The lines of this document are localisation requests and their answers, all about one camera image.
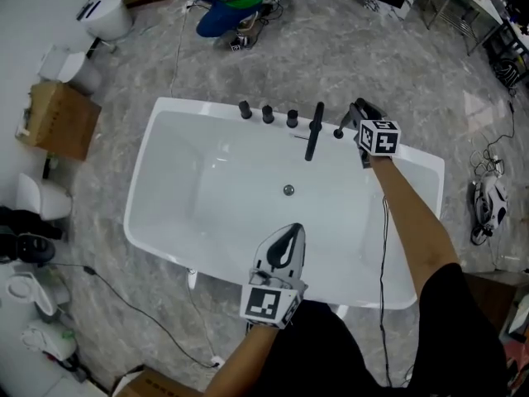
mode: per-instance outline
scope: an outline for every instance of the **bathtub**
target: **bathtub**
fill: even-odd
[[[237,106],[157,100],[126,202],[127,239],[168,261],[242,285],[258,245],[300,222],[307,234],[305,298],[378,307],[383,194],[374,172],[361,167],[355,131],[345,129],[337,140],[336,126],[324,123],[307,162],[310,119],[300,117],[291,129],[283,114],[275,113],[266,125],[261,111],[252,111],[243,120]],[[443,159],[408,146],[400,146],[393,159],[439,217]],[[285,185],[292,185],[292,195],[284,193]],[[417,299],[391,218],[384,297],[388,309],[405,309]]]

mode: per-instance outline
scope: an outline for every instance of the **cardboard box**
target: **cardboard box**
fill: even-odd
[[[31,109],[24,134],[28,146],[85,160],[101,108],[68,85],[49,81],[31,87]]]
[[[200,397],[202,393],[141,366],[124,375],[113,387],[111,397]]]

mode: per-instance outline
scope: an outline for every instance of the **marble floor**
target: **marble floor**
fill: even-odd
[[[51,176],[74,196],[69,242],[57,261],[93,266],[132,304],[157,317],[181,345],[201,361],[213,351],[224,358],[244,336],[238,317],[238,286],[199,276],[192,292],[184,268],[139,251],[123,233],[126,194],[141,138],[161,96],[221,103],[246,99],[311,117],[326,104],[325,121],[336,123],[351,101],[365,98],[400,123],[403,142],[446,161],[441,220],[467,271],[527,268],[529,235],[521,223],[529,213],[527,97],[519,93],[516,135],[501,140],[503,177],[510,197],[508,218],[490,245],[469,242],[466,189],[473,179],[474,150],[511,131],[508,94],[494,78],[484,52],[470,57],[456,31],[438,22],[428,31],[417,4],[405,22],[364,9],[359,0],[284,0],[284,14],[260,34],[252,50],[231,53],[200,38],[195,26],[203,9],[187,15],[187,0],[154,3],[134,11],[129,36],[110,54],[93,57],[103,83],[90,152],[84,163],[62,160]],[[175,64],[178,54],[178,66]],[[190,362],[148,318],[131,311],[97,278],[79,268],[61,268],[73,295],[69,322],[80,355],[105,386],[145,363],[184,384],[204,389],[210,371]],[[379,311],[351,308],[346,324],[368,367],[384,382]],[[417,349],[417,305],[388,311],[385,327],[393,383],[399,385]]]

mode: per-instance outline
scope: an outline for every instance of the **wall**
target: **wall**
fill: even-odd
[[[45,152],[14,137],[36,67],[52,43],[88,50],[93,42],[75,21],[87,0],[0,0],[0,203],[12,206],[18,173],[41,175]]]
[[[11,205],[19,172],[42,173],[45,152],[24,147],[14,133],[48,46],[55,43],[80,51],[92,44],[93,38],[75,21],[85,2],[0,0],[0,203]],[[19,343],[21,328],[36,313],[31,306],[6,298],[3,285],[10,270],[0,266],[0,383],[12,397],[41,397],[57,386],[63,371]]]

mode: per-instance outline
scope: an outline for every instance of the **person's arm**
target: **person's arm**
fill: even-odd
[[[459,263],[448,233],[391,159],[370,157],[404,247],[417,297],[436,271]]]
[[[213,377],[204,397],[239,397],[259,379],[278,329],[255,325]]]

